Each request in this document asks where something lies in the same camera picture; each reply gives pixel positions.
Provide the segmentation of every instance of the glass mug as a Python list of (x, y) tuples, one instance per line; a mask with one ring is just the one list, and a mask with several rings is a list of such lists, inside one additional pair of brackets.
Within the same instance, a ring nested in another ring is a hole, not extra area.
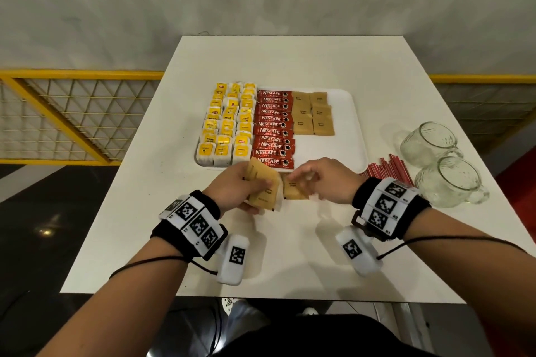
[(489, 198), (478, 171), (459, 157), (442, 157), (420, 170), (415, 186), (438, 208), (453, 208), (463, 202), (479, 204)]
[(411, 165), (425, 168), (445, 155), (454, 154), (463, 158), (457, 144), (458, 139), (452, 131), (442, 124), (427, 121), (402, 141), (400, 152)]

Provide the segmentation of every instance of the white table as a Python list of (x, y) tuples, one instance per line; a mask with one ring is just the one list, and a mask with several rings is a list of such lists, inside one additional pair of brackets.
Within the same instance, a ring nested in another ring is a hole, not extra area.
[[(371, 161), (396, 153), (404, 130), (434, 120), (459, 138), (490, 200), (446, 212), (536, 254), (536, 246), (403, 37), (183, 37), (117, 172), (62, 292), (94, 293), (147, 241), (158, 213), (179, 194), (205, 188), (218, 171), (194, 152), (216, 82), (244, 80), (292, 88), (340, 88), (354, 99)], [(412, 177), (417, 170), (410, 169)], [(250, 239), (245, 279), (218, 284), (191, 266), (178, 295), (358, 301), (463, 301), (408, 248), (360, 278), (334, 235), (353, 209), (312, 199), (285, 201), (280, 213), (237, 210), (223, 220)], [(398, 240), (375, 241), (380, 253)], [(208, 263), (215, 267), (214, 259)]]

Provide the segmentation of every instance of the metal grid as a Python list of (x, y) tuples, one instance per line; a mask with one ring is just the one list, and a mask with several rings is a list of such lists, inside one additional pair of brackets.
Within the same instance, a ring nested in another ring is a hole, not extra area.
[(0, 158), (93, 159), (0, 81)]
[(497, 139), (536, 110), (533, 84), (436, 84), (439, 93), (477, 149)]
[(122, 160), (159, 81), (26, 79), (110, 160)]

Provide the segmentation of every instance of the forearm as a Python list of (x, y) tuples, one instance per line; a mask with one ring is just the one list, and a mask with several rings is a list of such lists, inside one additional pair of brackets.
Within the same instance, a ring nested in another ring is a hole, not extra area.
[[(488, 236), (435, 209), (414, 219), (404, 240), (432, 235)], [(490, 241), (421, 241), (410, 248), (486, 320), (528, 345), (536, 332), (536, 259)]]
[[(155, 237), (129, 263), (168, 255), (181, 254)], [(145, 356), (187, 267), (180, 260), (162, 260), (122, 271), (80, 308), (38, 356)]]

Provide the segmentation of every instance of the hand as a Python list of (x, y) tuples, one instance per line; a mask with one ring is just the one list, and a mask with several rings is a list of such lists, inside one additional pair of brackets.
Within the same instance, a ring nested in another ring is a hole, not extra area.
[[(309, 178), (310, 173), (314, 173), (312, 178)], [(287, 178), (296, 182), (307, 194), (318, 194), (320, 199), (342, 204), (351, 204), (358, 188), (366, 180), (366, 177), (327, 157), (307, 161)]]
[(205, 195), (216, 202), (223, 216), (228, 210), (239, 208), (250, 214), (258, 214), (258, 208), (244, 202), (249, 194), (255, 194), (269, 188), (272, 181), (254, 179), (245, 181), (245, 170), (248, 163), (242, 162), (227, 167), (203, 191)]

